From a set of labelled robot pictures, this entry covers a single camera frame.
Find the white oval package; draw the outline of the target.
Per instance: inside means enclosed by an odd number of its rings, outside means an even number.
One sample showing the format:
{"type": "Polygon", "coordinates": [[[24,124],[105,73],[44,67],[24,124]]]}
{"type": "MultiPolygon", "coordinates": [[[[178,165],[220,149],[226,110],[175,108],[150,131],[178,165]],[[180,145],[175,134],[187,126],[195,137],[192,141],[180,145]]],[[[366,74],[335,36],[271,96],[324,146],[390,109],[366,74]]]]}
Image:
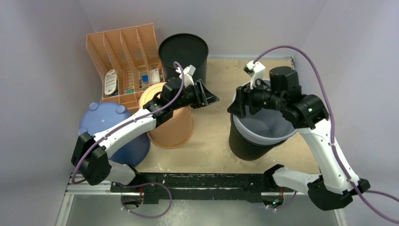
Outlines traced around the white oval package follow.
{"type": "Polygon", "coordinates": [[[104,94],[114,95],[118,92],[118,76],[114,69],[108,71],[104,77],[104,94]]]}

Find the orange plastic bucket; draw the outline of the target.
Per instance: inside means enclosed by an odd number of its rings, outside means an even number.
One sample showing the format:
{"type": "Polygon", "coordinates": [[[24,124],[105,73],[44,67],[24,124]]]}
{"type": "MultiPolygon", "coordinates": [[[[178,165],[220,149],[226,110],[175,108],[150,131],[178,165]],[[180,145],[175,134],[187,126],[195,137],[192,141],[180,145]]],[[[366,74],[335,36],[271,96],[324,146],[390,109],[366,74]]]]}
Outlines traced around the orange plastic bucket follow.
{"type": "Polygon", "coordinates": [[[175,148],[187,142],[193,131],[192,110],[187,106],[175,110],[171,119],[147,132],[147,135],[155,145],[175,148]]]}

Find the dark navy cylindrical bin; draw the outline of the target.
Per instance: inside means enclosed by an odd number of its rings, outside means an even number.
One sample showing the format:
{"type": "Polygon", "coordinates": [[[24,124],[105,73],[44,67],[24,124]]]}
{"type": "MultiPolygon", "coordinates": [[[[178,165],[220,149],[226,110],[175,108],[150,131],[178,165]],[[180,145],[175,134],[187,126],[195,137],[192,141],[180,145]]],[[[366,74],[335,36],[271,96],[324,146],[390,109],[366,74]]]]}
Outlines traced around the dark navy cylindrical bin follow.
{"type": "Polygon", "coordinates": [[[192,79],[206,83],[209,48],[201,37],[190,33],[174,34],[163,40],[158,52],[165,81],[179,76],[173,65],[177,61],[182,68],[193,65],[196,70],[192,79]]]}

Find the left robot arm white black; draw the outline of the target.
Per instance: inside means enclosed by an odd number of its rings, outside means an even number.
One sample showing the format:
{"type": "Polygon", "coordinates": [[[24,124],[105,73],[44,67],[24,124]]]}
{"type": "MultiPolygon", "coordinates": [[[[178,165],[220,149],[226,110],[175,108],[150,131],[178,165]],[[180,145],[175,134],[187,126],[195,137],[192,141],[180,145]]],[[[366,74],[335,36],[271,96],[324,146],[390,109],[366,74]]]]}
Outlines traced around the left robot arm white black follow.
{"type": "Polygon", "coordinates": [[[122,184],[130,193],[136,192],[140,179],[133,168],[110,158],[131,140],[170,120],[175,110],[187,106],[202,108],[218,101],[219,97],[212,94],[202,80],[189,85],[179,78],[169,80],[161,92],[134,115],[102,132],[94,135],[84,132],[78,136],[71,159],[75,167],[71,182],[75,185],[88,182],[95,186],[110,181],[122,184]]]}

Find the orange plastic file organizer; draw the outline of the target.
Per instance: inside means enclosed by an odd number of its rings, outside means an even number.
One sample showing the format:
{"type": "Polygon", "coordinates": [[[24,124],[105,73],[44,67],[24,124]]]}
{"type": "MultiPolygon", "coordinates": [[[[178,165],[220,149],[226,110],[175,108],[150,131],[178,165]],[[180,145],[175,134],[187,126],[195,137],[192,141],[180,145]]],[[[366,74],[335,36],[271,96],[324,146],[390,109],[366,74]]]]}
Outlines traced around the orange plastic file organizer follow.
{"type": "Polygon", "coordinates": [[[133,75],[141,69],[149,72],[152,67],[161,70],[154,25],[145,24],[91,33],[86,35],[86,47],[102,80],[102,102],[119,103],[135,113],[144,91],[122,94],[125,87],[124,70],[131,69],[133,75]],[[118,92],[108,96],[104,94],[104,77],[112,69],[118,76],[118,92]]]}

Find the small boxes in organizer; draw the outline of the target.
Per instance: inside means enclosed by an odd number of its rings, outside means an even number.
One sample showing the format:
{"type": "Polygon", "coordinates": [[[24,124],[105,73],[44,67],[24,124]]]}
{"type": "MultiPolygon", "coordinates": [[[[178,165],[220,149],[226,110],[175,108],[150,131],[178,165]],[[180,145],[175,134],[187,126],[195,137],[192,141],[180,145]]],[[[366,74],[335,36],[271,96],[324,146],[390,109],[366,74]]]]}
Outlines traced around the small boxes in organizer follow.
{"type": "Polygon", "coordinates": [[[152,67],[149,72],[145,69],[138,70],[135,75],[131,69],[124,70],[124,89],[122,94],[145,91],[150,86],[163,82],[164,78],[159,68],[152,67]]]}

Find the grey plastic bucket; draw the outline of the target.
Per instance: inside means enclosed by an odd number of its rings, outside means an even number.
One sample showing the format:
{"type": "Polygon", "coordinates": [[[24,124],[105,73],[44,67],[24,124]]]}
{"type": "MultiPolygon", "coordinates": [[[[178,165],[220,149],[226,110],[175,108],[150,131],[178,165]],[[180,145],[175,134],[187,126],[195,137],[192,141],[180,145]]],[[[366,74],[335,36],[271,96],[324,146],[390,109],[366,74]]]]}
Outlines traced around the grey plastic bucket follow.
{"type": "Polygon", "coordinates": [[[276,110],[261,109],[250,115],[246,106],[246,117],[233,115],[232,121],[242,137],[257,145],[275,145],[297,133],[297,129],[276,110]]]}

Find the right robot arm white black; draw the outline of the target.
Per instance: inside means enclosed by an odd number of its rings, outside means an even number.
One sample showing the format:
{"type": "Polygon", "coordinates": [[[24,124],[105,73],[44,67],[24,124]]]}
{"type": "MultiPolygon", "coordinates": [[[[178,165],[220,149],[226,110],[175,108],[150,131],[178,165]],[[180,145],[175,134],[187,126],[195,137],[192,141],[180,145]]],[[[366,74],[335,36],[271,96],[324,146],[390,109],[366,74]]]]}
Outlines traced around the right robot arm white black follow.
{"type": "Polygon", "coordinates": [[[262,64],[249,63],[244,71],[251,80],[237,87],[227,111],[239,118],[262,109],[280,112],[303,137],[320,169],[319,174],[307,174],[277,164],[265,172],[267,190],[290,188],[308,195],[316,207],[326,211],[346,207],[354,195],[370,188],[370,183],[350,168],[331,132],[332,117],[323,101],[302,93],[297,71],[275,67],[270,70],[269,83],[263,81],[266,69],[262,64]]]}

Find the black ribbed bin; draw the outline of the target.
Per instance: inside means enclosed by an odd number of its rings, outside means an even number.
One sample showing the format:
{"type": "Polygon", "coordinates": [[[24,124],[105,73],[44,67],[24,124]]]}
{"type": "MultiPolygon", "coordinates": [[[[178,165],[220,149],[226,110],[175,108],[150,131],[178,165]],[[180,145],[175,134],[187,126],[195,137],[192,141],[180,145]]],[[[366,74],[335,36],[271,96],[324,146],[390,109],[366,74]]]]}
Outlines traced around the black ribbed bin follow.
{"type": "Polygon", "coordinates": [[[246,138],[244,138],[239,132],[237,127],[234,124],[233,116],[230,115],[230,134],[229,134],[229,147],[232,153],[238,158],[245,161],[254,161],[266,153],[268,153],[271,149],[282,145],[286,142],[286,140],[280,141],[273,145],[259,145],[253,143],[246,138]]]}

